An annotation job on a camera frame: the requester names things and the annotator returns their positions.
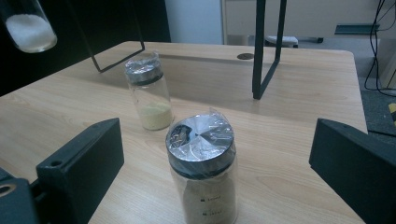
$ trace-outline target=black backdrop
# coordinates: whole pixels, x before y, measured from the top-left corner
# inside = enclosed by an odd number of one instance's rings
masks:
[[[138,40],[138,35],[131,32],[136,27],[129,22],[132,12],[124,0],[69,1],[93,51],[100,52],[123,41]],[[144,41],[170,42],[164,0],[134,0],[133,3]],[[58,37],[58,43],[44,52],[24,53],[14,47],[5,25],[1,25],[0,96],[90,57],[66,2],[40,0],[40,4]]]

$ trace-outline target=metal stand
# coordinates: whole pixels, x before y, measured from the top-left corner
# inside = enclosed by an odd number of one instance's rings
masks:
[[[287,0],[280,1],[279,10],[279,23],[277,26],[277,37],[276,37],[276,54],[274,62],[272,63],[267,76],[265,76],[262,82],[262,54],[264,47],[264,21],[265,21],[265,5],[266,0],[257,0],[256,8],[256,40],[254,48],[254,64],[253,64],[253,79],[252,79],[252,91],[253,98],[260,100],[264,94],[265,89],[268,86],[277,65],[280,61],[280,51],[282,49],[282,38],[283,29],[285,25],[285,15],[286,15],[286,3]]]
[[[98,70],[98,72],[104,73],[104,72],[107,71],[108,69],[117,66],[118,64],[120,64],[120,63],[122,63],[122,62],[124,62],[124,61],[126,61],[126,60],[128,60],[128,59],[130,59],[130,58],[132,58],[132,57],[134,57],[135,55],[139,54],[140,52],[143,52],[143,51],[146,49],[145,43],[144,43],[144,41],[143,41],[142,33],[141,33],[141,31],[140,31],[139,22],[138,22],[138,20],[137,20],[136,12],[135,12],[135,10],[134,10],[134,3],[133,3],[132,0],[126,0],[126,1],[125,1],[126,7],[131,8],[131,9],[132,9],[131,12],[132,12],[132,14],[134,14],[134,15],[133,15],[133,18],[130,18],[130,17],[131,17],[130,14],[128,14],[128,15],[129,15],[129,19],[130,19],[131,21],[134,21],[134,23],[135,23],[135,25],[136,25],[136,28],[137,28],[137,29],[136,29],[136,32],[137,32],[137,34],[139,35],[139,41],[140,41],[141,49],[138,50],[138,51],[136,51],[136,52],[134,52],[134,53],[132,53],[132,54],[130,54],[129,56],[127,56],[127,57],[121,59],[120,61],[118,61],[118,62],[116,62],[116,63],[113,63],[113,64],[111,64],[111,65],[109,65],[109,66],[107,66],[107,67],[101,69],[100,66],[99,66],[99,63],[98,63],[98,62],[96,61],[96,59],[95,59],[95,55],[93,54],[93,51],[92,51],[90,42],[88,41],[87,36],[85,35],[84,30],[82,29],[82,27],[81,27],[81,25],[80,25],[80,23],[79,23],[79,19],[78,19],[78,15],[77,15],[76,11],[73,9],[73,6],[72,6],[72,4],[70,3],[69,0],[65,0],[65,1],[66,1],[66,4],[67,4],[67,6],[68,6],[68,8],[69,8],[69,10],[70,10],[70,12],[71,12],[71,14],[72,14],[73,19],[75,20],[75,22],[76,22],[76,24],[77,24],[77,26],[78,26],[78,29],[79,29],[79,32],[80,32],[80,34],[81,34],[81,36],[82,36],[82,39],[83,39],[83,41],[84,41],[85,47],[86,47],[87,51],[90,53],[90,56],[91,56],[91,58],[92,58],[92,60],[93,60],[93,63],[94,63],[94,65],[95,65],[96,69]]]

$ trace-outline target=jar lid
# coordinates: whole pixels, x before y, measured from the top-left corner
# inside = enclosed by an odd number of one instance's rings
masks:
[[[176,123],[166,135],[172,168],[189,179],[206,179],[225,171],[236,155],[233,128],[217,111]]]
[[[148,85],[163,77],[158,51],[154,50],[146,58],[129,60],[125,64],[125,76],[135,86]]]

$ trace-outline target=wooden table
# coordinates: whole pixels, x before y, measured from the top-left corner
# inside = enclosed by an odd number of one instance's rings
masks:
[[[283,49],[257,101],[251,92],[253,61],[236,58],[253,53],[253,47],[146,45],[147,52],[160,52],[175,120],[213,107],[232,124],[239,165],[236,223],[362,223],[308,163],[317,118],[367,132],[350,52]],[[136,48],[125,43],[100,57],[116,60]],[[274,53],[264,50],[264,74]],[[32,182],[35,166],[74,136],[120,118],[125,164],[91,223],[182,223],[164,143],[167,130],[142,128],[123,65],[99,74],[88,59],[1,97],[0,167]]]

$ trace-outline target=transparent container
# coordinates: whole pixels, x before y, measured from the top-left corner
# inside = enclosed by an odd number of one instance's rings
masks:
[[[125,76],[142,126],[152,131],[168,127],[174,116],[158,51],[133,57],[125,64]]]
[[[234,223],[237,158],[227,119],[216,111],[183,119],[170,128],[166,147],[186,223]]]
[[[56,45],[56,34],[37,0],[1,0],[0,14],[21,51],[36,53]]]

